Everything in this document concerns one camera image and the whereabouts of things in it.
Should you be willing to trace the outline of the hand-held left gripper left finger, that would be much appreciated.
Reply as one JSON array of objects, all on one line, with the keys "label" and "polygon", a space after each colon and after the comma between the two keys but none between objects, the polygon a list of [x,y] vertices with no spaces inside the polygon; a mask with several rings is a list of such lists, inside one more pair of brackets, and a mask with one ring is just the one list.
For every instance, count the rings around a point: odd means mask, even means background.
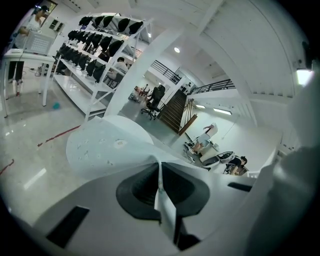
[{"label": "hand-held left gripper left finger", "polygon": [[161,230],[158,220],[137,219],[118,203],[116,189],[125,179],[143,170],[157,170],[157,163],[95,178],[53,204],[33,228],[49,238],[75,208],[88,212],[65,245],[77,256],[173,256],[178,248]]}]

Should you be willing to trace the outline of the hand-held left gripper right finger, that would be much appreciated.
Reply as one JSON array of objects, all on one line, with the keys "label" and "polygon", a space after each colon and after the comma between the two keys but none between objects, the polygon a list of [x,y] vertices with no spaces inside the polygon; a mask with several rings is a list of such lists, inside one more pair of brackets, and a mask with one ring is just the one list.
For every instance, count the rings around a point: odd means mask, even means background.
[{"label": "hand-held left gripper right finger", "polygon": [[223,221],[235,218],[256,179],[177,164],[161,165],[161,221],[179,250],[206,239]]}]

